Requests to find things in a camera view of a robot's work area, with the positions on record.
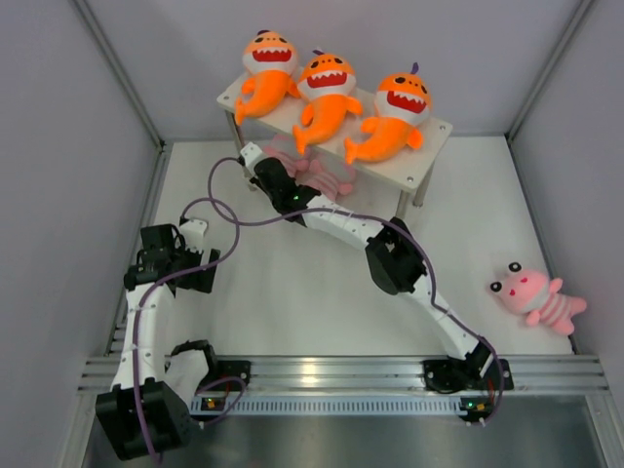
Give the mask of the pink striped plush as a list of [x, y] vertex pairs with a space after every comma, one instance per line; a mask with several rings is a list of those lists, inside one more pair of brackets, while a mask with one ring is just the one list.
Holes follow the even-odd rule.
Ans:
[[356, 175], [350, 165], [323, 156], [310, 163], [302, 183], [335, 201], [339, 196], [348, 195], [353, 190]]

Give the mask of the large orange shark plush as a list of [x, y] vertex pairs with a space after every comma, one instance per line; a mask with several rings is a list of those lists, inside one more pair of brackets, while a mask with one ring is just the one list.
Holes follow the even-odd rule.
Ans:
[[418, 75], [419, 63], [410, 72], [394, 73], [379, 83], [374, 94], [374, 115], [365, 118], [360, 131], [370, 136], [361, 142], [344, 140], [345, 161], [380, 163], [396, 156], [406, 146], [417, 150], [424, 143], [419, 126], [432, 107], [431, 94]]

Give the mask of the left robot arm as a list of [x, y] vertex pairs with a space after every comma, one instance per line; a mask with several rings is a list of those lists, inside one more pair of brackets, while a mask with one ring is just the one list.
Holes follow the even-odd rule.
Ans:
[[176, 296], [213, 289], [215, 270], [200, 267], [220, 257], [205, 249], [208, 228], [190, 218], [140, 231], [140, 249], [123, 278], [128, 314], [120, 363], [96, 401], [97, 419], [121, 460], [160, 458], [188, 445], [195, 391], [219, 381], [212, 346], [191, 337], [192, 314]]

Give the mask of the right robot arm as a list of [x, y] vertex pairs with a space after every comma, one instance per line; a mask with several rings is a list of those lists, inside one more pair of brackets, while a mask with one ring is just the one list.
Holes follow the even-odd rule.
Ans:
[[282, 219], [323, 232], [366, 255], [370, 277], [384, 293], [400, 297], [425, 313], [446, 356], [424, 362], [425, 387], [441, 394], [514, 388], [507, 361], [464, 324], [443, 300], [433, 265], [404, 222], [356, 214], [317, 189], [299, 184], [282, 162], [264, 155], [239, 162]]

